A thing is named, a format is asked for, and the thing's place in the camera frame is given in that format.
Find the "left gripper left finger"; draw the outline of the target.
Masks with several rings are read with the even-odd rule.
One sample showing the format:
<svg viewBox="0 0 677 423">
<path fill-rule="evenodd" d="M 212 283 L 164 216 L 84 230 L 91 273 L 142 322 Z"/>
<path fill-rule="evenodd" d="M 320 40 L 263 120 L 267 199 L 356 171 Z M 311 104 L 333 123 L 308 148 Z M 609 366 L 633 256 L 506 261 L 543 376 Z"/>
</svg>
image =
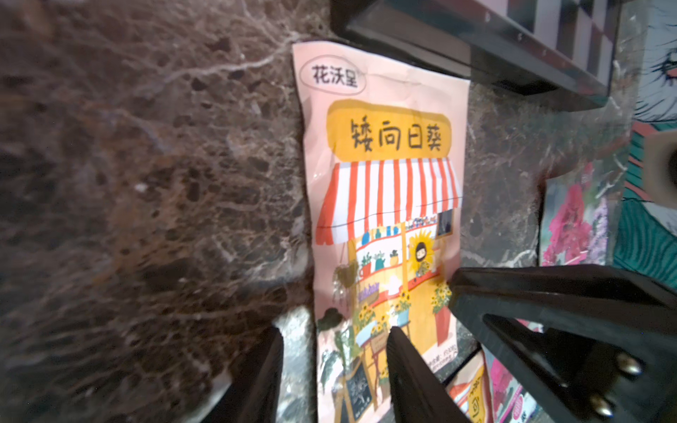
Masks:
<svg viewBox="0 0 677 423">
<path fill-rule="evenodd" d="M 202 422 L 275 422 L 284 339 L 269 327 L 245 357 L 241 373 Z"/>
</svg>

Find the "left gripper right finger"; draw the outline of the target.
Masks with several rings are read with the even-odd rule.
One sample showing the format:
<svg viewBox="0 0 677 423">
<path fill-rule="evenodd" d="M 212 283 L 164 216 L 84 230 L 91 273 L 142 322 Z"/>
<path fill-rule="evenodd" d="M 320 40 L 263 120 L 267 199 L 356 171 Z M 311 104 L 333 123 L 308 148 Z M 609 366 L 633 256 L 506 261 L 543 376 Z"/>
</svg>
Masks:
<svg viewBox="0 0 677 423">
<path fill-rule="evenodd" d="M 391 328 L 386 352 L 395 421 L 470 422 L 400 327 Z"/>
</svg>

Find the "sunflower shop seed packet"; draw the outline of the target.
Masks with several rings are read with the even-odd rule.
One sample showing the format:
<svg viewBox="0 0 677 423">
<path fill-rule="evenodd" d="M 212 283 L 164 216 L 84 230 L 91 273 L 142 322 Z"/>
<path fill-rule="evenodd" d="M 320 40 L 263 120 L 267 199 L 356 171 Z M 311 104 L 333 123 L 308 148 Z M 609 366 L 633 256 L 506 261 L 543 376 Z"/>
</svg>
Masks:
<svg viewBox="0 0 677 423">
<path fill-rule="evenodd" d="M 460 265 L 470 83 L 338 42 L 293 47 L 303 110 L 317 415 L 391 410 L 387 338 L 437 371 L 458 356 L 446 282 Z"/>
<path fill-rule="evenodd" d="M 493 421 L 485 356 L 479 349 L 452 377 L 447 391 L 455 404 L 474 423 Z"/>
</svg>

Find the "pink flower seed packet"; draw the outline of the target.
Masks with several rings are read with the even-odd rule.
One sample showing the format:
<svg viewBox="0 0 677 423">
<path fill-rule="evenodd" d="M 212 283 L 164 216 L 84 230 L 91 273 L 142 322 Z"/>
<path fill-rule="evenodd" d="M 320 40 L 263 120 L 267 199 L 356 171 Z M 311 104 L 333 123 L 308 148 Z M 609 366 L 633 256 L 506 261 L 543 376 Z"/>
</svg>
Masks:
<svg viewBox="0 0 677 423">
<path fill-rule="evenodd" d="M 493 421 L 530 422 L 539 408 L 535 399 L 490 350 L 484 345 L 482 350 L 490 382 Z"/>
<path fill-rule="evenodd" d="M 546 181 L 539 265 L 610 265 L 623 169 L 615 157 L 582 164 Z"/>
</svg>

